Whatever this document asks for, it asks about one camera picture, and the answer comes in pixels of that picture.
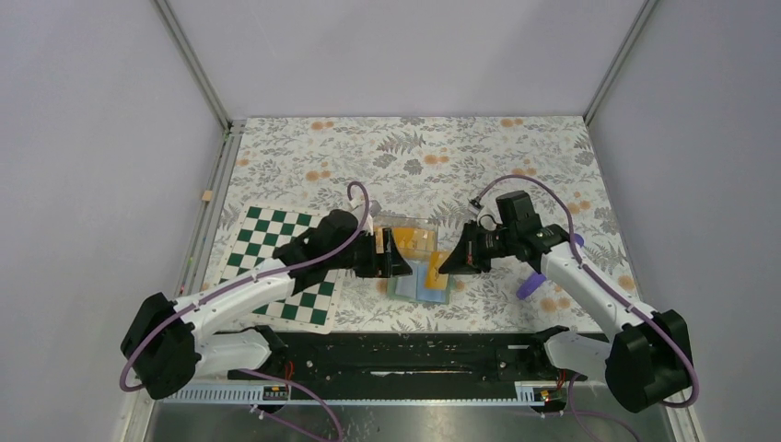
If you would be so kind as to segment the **green card holder wallet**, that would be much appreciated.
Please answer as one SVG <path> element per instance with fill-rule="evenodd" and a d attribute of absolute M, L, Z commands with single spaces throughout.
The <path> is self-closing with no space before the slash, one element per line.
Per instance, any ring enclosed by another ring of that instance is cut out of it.
<path fill-rule="evenodd" d="M 388 297 L 414 303 L 447 305 L 455 287 L 454 279 L 449 277 L 443 289 L 426 288 L 427 263 L 411 261 L 409 264 L 413 269 L 412 274 L 395 276 L 388 281 Z"/>

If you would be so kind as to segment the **clear box with orange blocks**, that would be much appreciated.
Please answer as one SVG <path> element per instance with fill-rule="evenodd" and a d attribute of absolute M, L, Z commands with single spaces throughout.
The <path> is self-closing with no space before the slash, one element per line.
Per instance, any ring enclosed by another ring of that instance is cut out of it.
<path fill-rule="evenodd" d="M 390 238 L 393 238 L 403 258 L 408 260 L 424 260 L 437 250 L 438 227 L 428 219 L 378 215 L 372 217 L 370 225 L 376 253 L 386 250 Z"/>

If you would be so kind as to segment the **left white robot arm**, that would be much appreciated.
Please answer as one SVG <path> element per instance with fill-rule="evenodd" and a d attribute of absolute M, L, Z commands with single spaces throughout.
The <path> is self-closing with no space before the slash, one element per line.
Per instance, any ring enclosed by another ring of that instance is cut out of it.
<path fill-rule="evenodd" d="M 193 378 L 249 369 L 275 378 L 285 369 L 284 351 L 259 331 L 225 332 L 223 326 L 256 308 L 297 295 L 347 270 L 360 278 L 412 274 L 391 228 L 368 229 L 360 212 L 332 210 L 253 268 L 190 296 L 148 296 L 134 315 L 120 350 L 125 392 L 145 390 L 164 399 Z"/>

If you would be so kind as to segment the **floral table mat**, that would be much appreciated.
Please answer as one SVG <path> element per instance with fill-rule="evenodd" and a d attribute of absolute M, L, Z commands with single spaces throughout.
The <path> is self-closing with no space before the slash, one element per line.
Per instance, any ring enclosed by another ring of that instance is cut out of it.
<path fill-rule="evenodd" d="M 247 203 L 309 210 L 340 208 L 358 180 L 384 215 L 428 219 L 437 244 L 453 248 L 469 219 L 468 202 L 486 209 L 505 192 L 527 192 L 545 224 L 573 222 L 585 254 L 636 297 L 635 279 L 588 129 L 565 117 L 251 118 L 230 175 L 204 284 L 211 285 L 227 240 Z M 530 297 L 516 292 L 530 268 L 496 260 L 492 271 L 458 276 L 447 305 L 388 297 L 379 279 L 348 278 L 338 332 L 536 332 L 598 327 L 560 285 Z"/>

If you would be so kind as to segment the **purple cylinder tube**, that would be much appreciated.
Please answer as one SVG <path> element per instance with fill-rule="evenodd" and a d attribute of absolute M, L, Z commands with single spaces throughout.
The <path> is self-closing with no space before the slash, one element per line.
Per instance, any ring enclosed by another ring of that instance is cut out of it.
<path fill-rule="evenodd" d="M 527 299 L 546 281 L 547 278 L 545 275 L 540 273 L 533 273 L 518 288 L 516 292 L 517 298 L 520 300 Z"/>

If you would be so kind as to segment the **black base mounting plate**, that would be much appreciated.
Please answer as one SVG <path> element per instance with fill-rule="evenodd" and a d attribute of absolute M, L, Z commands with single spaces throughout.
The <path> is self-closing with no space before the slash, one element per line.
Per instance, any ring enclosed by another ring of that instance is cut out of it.
<path fill-rule="evenodd" d="M 279 332 L 252 379 L 293 380 L 325 400 L 504 400 L 515 385 L 562 389 L 533 333 Z"/>

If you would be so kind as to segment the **green white chessboard mat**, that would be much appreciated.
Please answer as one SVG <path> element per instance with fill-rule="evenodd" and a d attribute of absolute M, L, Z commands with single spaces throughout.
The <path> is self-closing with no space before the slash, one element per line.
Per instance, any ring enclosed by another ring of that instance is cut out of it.
<path fill-rule="evenodd" d="M 227 240 L 211 285 L 216 286 L 241 275 L 272 256 L 273 251 L 315 227 L 328 213 L 292 206 L 247 203 Z M 226 331 L 239 331 L 265 325 L 278 332 L 328 334 L 333 330 L 341 301 L 345 270 L 332 270 L 318 283 L 301 293 L 260 306 L 233 320 Z"/>

